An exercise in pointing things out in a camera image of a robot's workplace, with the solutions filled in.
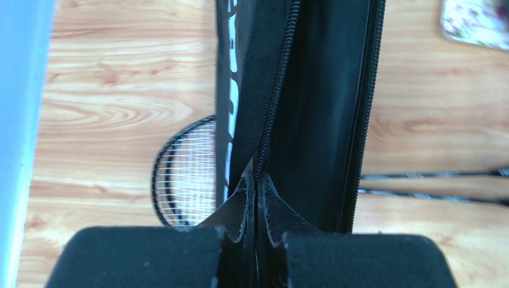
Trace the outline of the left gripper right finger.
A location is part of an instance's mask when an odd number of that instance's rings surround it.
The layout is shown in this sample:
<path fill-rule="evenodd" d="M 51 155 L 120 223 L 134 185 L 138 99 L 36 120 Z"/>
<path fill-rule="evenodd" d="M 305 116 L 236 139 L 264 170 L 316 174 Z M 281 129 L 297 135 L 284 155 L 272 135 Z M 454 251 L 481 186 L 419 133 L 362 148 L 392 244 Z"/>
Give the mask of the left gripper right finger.
<path fill-rule="evenodd" d="M 456 287 L 438 246 L 421 235 L 321 232 L 258 186 L 260 287 Z"/>

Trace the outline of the black racket bag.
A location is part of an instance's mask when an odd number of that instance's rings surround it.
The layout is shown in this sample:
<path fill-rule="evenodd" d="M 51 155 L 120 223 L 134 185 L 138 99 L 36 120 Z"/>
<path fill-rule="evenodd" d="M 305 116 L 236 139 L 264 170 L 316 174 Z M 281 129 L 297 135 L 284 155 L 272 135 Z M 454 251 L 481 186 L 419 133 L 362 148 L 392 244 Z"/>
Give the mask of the black racket bag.
<path fill-rule="evenodd" d="M 384 1 L 217 1 L 216 192 L 245 169 L 324 232 L 352 230 Z"/>

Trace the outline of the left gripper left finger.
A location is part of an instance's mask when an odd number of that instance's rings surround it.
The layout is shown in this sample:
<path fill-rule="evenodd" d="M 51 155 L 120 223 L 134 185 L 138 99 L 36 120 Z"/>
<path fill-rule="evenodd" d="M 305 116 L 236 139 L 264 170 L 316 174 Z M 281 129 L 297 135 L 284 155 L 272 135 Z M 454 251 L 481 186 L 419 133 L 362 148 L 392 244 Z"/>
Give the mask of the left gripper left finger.
<path fill-rule="evenodd" d="M 95 226 L 78 231 L 47 287 L 253 287 L 254 186 L 195 227 Z"/>

